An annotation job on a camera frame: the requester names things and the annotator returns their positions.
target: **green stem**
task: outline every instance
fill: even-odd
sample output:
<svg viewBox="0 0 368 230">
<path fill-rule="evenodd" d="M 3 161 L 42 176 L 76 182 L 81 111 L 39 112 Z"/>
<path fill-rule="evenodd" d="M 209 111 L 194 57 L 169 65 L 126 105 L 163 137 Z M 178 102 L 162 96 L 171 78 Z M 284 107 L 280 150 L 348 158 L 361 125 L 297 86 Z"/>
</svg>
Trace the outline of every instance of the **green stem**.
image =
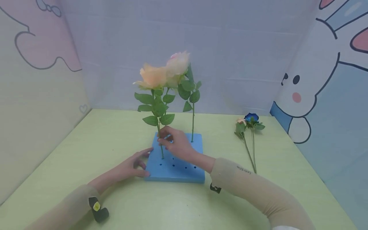
<svg viewBox="0 0 368 230">
<path fill-rule="evenodd" d="M 151 93 L 152 93 L 153 98 L 155 98 L 155 91 L 153 89 L 151 90 Z M 157 134 L 158 134 L 158 137 L 160 138 L 160 118 L 159 117 L 156 117 L 156 118 L 158 120 Z M 162 156 L 162 159 L 164 159 L 162 145 L 161 145 L 161 156 Z"/>
<path fill-rule="evenodd" d="M 168 94 L 168 92 L 169 92 L 169 87 L 167 88 L 167 90 L 166 90 L 166 94 L 165 95 L 167 95 Z"/>
<path fill-rule="evenodd" d="M 255 172 L 254 173 L 257 173 L 257 165 L 255 163 L 255 152 L 254 152 L 254 129 L 253 127 L 251 128 L 252 130 L 252 140 L 253 140 L 253 159 L 254 159 L 254 167 L 255 167 Z"/>
<path fill-rule="evenodd" d="M 157 131 L 158 131 L 158 135 L 159 135 L 159 138 L 160 138 L 160 123 L 158 123 L 158 125 L 157 125 Z M 162 145 L 161 145 L 161 157 L 162 157 L 161 159 L 164 159 Z"/>
<path fill-rule="evenodd" d="M 192 142 L 193 142 L 193 135 L 194 135 L 194 103 L 193 103 L 193 119 L 192 119 Z"/>
<path fill-rule="evenodd" d="M 247 153 L 248 153 L 248 156 L 249 156 L 249 159 L 251 160 L 251 163 L 252 163 L 252 167 L 253 167 L 253 171 L 255 174 L 257 174 L 257 169 L 255 168 L 254 164 L 253 164 L 253 160 L 252 160 L 252 157 L 251 157 L 251 153 L 249 152 L 249 149 L 248 149 L 248 146 L 247 146 L 247 142 L 245 140 L 245 137 L 244 137 L 244 133 L 243 133 L 243 141 L 244 141 L 244 144 L 245 144 L 245 148 L 247 150 Z"/>
</svg>

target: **hand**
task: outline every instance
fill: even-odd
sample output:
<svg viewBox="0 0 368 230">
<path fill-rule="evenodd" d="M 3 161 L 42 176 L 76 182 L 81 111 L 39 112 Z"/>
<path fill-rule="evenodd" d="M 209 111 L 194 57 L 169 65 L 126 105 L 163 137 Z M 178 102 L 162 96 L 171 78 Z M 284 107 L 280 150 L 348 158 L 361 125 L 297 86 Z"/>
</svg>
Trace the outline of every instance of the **hand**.
<svg viewBox="0 0 368 230">
<path fill-rule="evenodd" d="M 117 182 L 129 177 L 148 177 L 149 172 L 145 170 L 146 164 L 142 161 L 142 157 L 147 158 L 149 156 L 149 152 L 152 150 L 153 148 L 151 147 L 149 149 L 136 152 L 131 157 L 113 168 L 110 173 Z"/>
<path fill-rule="evenodd" d="M 192 145 L 189 143 L 188 138 L 183 131 L 174 129 L 170 126 L 165 126 L 160 130 L 159 134 L 159 145 L 164 145 L 167 150 L 178 158 L 190 161 L 192 155 L 197 153 L 192 148 Z"/>
</svg>

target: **light green table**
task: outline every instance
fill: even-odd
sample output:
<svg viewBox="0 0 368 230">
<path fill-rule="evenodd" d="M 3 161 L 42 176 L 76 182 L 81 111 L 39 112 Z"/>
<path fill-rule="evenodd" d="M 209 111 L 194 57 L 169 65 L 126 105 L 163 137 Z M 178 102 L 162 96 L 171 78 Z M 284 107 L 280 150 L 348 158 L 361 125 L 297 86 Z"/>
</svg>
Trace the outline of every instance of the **light green table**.
<svg viewBox="0 0 368 230">
<path fill-rule="evenodd" d="M 77 186 L 88 183 L 136 151 L 150 147 L 155 127 L 148 113 L 92 110 L 49 157 L 0 207 L 0 229 L 19 230 L 52 208 Z M 238 116 L 196 114 L 195 132 L 204 153 L 251 169 L 234 135 Z M 319 230 L 356 227 L 274 117 L 261 117 L 266 128 L 256 136 L 258 173 L 292 193 Z M 172 127 L 190 132 L 191 114 L 177 113 Z M 269 230 L 269 223 L 247 201 L 205 184 L 145 182 L 116 185 L 103 195 L 110 219 L 103 225 L 89 213 L 74 229 Z"/>
</svg>

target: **arm sleeve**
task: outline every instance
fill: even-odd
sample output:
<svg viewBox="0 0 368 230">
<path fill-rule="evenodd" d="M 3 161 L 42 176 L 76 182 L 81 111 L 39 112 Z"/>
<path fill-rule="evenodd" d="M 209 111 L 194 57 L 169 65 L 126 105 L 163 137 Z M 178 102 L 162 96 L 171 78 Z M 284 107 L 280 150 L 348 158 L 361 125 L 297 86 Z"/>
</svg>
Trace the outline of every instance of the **arm sleeve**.
<svg viewBox="0 0 368 230">
<path fill-rule="evenodd" d="M 91 210 L 90 197 L 99 199 L 96 189 L 89 185 L 79 186 L 25 230 L 68 230 Z"/>
<path fill-rule="evenodd" d="M 240 165 L 217 158 L 211 172 L 212 187 L 246 199 L 270 221 L 271 227 L 315 230 L 301 204 L 286 190 Z"/>
</svg>

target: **green leaf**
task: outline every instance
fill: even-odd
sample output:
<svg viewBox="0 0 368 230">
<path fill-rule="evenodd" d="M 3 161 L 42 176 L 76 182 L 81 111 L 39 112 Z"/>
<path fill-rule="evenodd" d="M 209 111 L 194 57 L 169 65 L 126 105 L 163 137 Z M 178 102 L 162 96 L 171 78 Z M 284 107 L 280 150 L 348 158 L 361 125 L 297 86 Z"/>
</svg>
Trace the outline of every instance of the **green leaf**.
<svg viewBox="0 0 368 230">
<path fill-rule="evenodd" d="M 161 117 L 162 115 L 165 114 L 167 109 L 168 109 L 167 105 L 165 105 L 164 103 L 158 103 L 153 106 L 152 112 L 156 117 Z"/>
<path fill-rule="evenodd" d="M 240 126 L 240 132 L 245 132 L 246 125 L 244 123 L 238 123 Z"/>
<path fill-rule="evenodd" d="M 148 125 L 152 125 L 152 126 L 158 126 L 159 125 L 157 117 L 155 117 L 155 116 L 145 117 L 145 118 L 143 118 L 143 121 Z"/>
<path fill-rule="evenodd" d="M 235 132 L 237 133 L 237 134 L 240 134 L 241 132 L 240 132 L 240 124 L 239 123 L 236 123 L 235 124 Z"/>
<path fill-rule="evenodd" d="M 194 91 L 192 95 L 190 95 L 189 101 L 191 103 L 196 103 L 197 101 L 199 101 L 200 97 L 201 97 L 201 94 L 199 93 L 199 90 Z"/>
<path fill-rule="evenodd" d="M 140 105 L 138 106 L 138 112 L 150 112 L 152 111 L 152 106 L 150 105 Z"/>
<path fill-rule="evenodd" d="M 239 139 L 243 140 L 243 137 L 241 137 L 239 133 L 237 133 L 237 132 L 234 132 L 234 133 L 235 133 L 235 135 L 236 135 Z"/>
<path fill-rule="evenodd" d="M 156 96 L 156 98 L 153 102 L 153 105 L 158 105 L 158 104 L 163 104 L 160 96 Z"/>
<path fill-rule="evenodd" d="M 262 124 L 255 124 L 254 125 L 254 128 L 256 129 L 256 130 L 262 130 L 262 129 L 264 129 L 266 126 L 264 126 L 264 125 L 262 125 Z"/>
<path fill-rule="evenodd" d="M 149 94 L 144 94 L 144 93 L 134 93 L 134 97 L 140 101 L 143 104 L 146 105 L 152 105 L 153 104 L 153 96 L 149 95 Z"/>
<path fill-rule="evenodd" d="M 188 70 L 187 70 L 186 76 L 187 76 L 187 78 L 189 79 L 190 82 L 194 83 L 193 72 L 192 72 L 192 65 L 190 63 L 189 63 L 189 66 L 188 66 Z"/>
<path fill-rule="evenodd" d="M 163 90 L 162 89 L 155 89 L 155 95 L 162 96 Z"/>
<path fill-rule="evenodd" d="M 174 117 L 175 117 L 175 114 L 163 115 L 162 117 L 160 117 L 160 122 L 163 125 L 169 125 L 169 124 L 171 124 L 171 122 L 173 122 Z"/>
<path fill-rule="evenodd" d="M 202 82 L 198 81 L 197 85 L 195 86 L 195 90 L 199 90 L 199 88 L 202 86 Z"/>
<path fill-rule="evenodd" d="M 163 96 L 162 100 L 165 103 L 172 103 L 175 99 L 175 95 L 170 95 L 170 94 L 166 94 L 165 96 Z"/>
<path fill-rule="evenodd" d="M 188 92 L 192 92 L 195 89 L 195 83 L 188 80 L 181 81 L 183 89 Z"/>
<path fill-rule="evenodd" d="M 185 105 L 184 105 L 184 109 L 183 109 L 183 112 L 188 112 L 190 110 L 192 110 L 192 106 L 189 104 L 188 101 L 185 102 Z"/>
<path fill-rule="evenodd" d="M 181 84 L 178 86 L 178 92 L 179 92 L 179 96 L 183 98 L 184 100 L 188 100 L 191 94 L 190 92 L 185 91 Z"/>
</svg>

